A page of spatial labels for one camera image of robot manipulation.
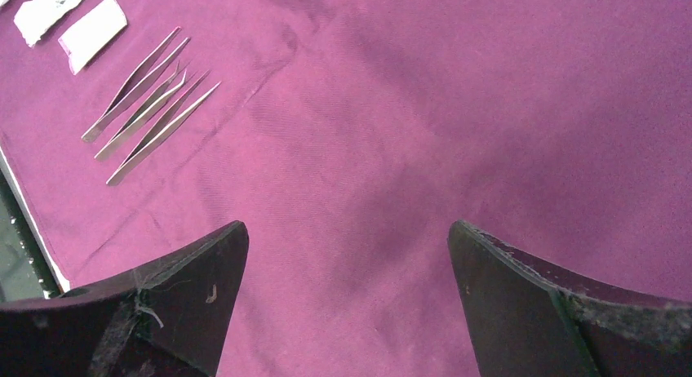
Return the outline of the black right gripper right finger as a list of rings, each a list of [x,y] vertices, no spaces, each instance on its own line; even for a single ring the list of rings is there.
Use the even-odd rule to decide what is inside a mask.
[[[585,277],[462,220],[448,246],[481,375],[690,375],[690,303]]]

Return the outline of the steel scalpel handle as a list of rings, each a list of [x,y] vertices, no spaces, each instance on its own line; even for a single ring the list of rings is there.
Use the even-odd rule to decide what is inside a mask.
[[[187,69],[176,71],[141,104],[128,118],[113,138],[94,156],[97,161],[104,161],[113,155],[131,136],[133,136],[185,83]]]

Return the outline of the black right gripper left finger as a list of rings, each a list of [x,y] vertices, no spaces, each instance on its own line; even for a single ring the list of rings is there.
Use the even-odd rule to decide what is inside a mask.
[[[233,221],[55,298],[2,304],[2,375],[215,375],[248,250]]]

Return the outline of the steel tweezers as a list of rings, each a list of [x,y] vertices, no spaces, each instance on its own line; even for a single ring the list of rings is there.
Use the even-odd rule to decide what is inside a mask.
[[[128,110],[168,69],[189,43],[190,38],[185,38],[163,61],[158,64],[157,61],[180,30],[180,26],[175,27],[135,68],[104,113],[82,134],[83,142],[95,141],[113,120]]]
[[[220,86],[217,82],[209,91],[182,110],[184,102],[202,84],[208,72],[204,73],[187,91],[175,100],[144,134],[140,142],[125,157],[117,170],[108,178],[108,186],[119,185],[147,156],[168,139],[196,111],[198,107]]]

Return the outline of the purple cloth wrap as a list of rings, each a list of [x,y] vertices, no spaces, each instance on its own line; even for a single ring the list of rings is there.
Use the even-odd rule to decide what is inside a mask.
[[[691,298],[691,0],[118,0],[77,75],[1,10],[1,146],[74,286],[232,220],[250,251],[222,376],[475,376],[446,245],[467,220],[602,282]],[[175,28],[189,43],[82,134]],[[175,71],[185,84],[94,156]],[[106,181],[204,73],[220,86]]]

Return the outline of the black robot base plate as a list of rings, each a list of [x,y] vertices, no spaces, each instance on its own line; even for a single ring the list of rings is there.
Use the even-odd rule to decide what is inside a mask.
[[[1,301],[50,299],[60,288],[7,179],[1,177]]]

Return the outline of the small white sterile packet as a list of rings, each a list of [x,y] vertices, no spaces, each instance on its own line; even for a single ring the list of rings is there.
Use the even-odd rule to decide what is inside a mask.
[[[81,72],[127,25],[118,0],[103,0],[72,24],[58,39],[71,74]]]

